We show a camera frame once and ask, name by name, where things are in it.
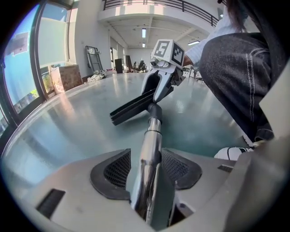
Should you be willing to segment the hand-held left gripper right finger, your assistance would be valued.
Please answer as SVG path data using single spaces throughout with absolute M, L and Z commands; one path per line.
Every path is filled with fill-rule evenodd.
M 163 148 L 162 168 L 173 185 L 173 208 L 200 210 L 207 206 L 229 210 L 238 188 L 230 183 L 230 175 L 240 161 L 195 155 Z

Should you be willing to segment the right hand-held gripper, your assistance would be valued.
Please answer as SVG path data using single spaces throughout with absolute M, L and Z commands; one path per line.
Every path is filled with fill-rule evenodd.
M 185 51 L 172 39 L 159 39 L 151 53 L 151 69 L 142 82 L 141 94 L 155 90 L 153 101 L 160 102 L 171 89 L 185 79 L 183 63 Z

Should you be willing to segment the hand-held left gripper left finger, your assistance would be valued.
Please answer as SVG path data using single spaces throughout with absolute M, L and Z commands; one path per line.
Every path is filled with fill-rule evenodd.
M 26 196 L 26 215 L 44 232 L 143 232 L 126 181 L 130 149 L 67 164 Z

